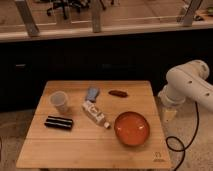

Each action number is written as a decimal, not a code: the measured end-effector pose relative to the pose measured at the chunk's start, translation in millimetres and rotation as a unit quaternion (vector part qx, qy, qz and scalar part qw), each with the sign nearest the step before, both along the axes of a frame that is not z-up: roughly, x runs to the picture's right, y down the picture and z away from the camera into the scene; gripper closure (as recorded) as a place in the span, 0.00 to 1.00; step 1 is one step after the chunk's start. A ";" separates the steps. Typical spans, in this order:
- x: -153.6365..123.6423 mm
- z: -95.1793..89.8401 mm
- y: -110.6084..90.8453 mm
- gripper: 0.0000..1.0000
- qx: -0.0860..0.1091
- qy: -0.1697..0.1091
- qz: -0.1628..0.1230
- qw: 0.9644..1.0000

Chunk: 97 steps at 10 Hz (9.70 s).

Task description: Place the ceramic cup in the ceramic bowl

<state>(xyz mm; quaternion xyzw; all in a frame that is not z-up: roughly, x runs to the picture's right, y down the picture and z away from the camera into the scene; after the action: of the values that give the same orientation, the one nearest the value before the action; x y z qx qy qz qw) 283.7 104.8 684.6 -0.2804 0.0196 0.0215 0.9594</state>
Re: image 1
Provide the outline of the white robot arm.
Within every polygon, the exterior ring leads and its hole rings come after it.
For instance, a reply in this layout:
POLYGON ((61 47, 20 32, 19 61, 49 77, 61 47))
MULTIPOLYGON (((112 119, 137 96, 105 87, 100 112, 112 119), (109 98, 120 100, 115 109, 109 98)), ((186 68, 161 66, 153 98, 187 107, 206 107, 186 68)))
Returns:
POLYGON ((161 119, 171 121, 187 98, 213 112, 213 85, 206 81, 209 74, 209 66, 202 60, 192 60, 169 69, 167 84, 158 93, 163 105, 161 119))

